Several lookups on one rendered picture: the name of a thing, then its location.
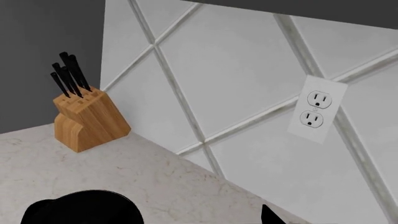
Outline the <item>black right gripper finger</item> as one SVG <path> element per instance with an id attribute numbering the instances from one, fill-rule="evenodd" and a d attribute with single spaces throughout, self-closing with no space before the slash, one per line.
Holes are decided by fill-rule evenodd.
<path id="1" fill-rule="evenodd" d="M 262 205 L 261 222 L 262 224 L 284 224 L 284 221 L 267 205 Z"/>

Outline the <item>black electric kettle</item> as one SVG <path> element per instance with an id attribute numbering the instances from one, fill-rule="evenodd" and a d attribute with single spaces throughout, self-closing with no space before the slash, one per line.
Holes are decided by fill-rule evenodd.
<path id="1" fill-rule="evenodd" d="M 138 207 L 122 194 L 83 190 L 27 207 L 21 224 L 144 224 Z"/>

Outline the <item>wooden knife block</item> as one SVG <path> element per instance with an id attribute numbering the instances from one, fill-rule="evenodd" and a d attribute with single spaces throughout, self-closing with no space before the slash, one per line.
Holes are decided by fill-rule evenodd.
<path id="1" fill-rule="evenodd" d="M 131 127 L 103 91 L 81 88 L 82 98 L 60 95 L 53 100 L 59 114 L 54 121 L 55 139 L 75 152 L 127 136 Z"/>

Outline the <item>white wall power outlet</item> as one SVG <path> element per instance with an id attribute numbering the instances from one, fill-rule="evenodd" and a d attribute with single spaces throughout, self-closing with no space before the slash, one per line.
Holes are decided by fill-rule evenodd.
<path id="1" fill-rule="evenodd" d="M 288 132 L 323 143 L 348 86 L 324 78 L 307 76 L 295 105 Z"/>

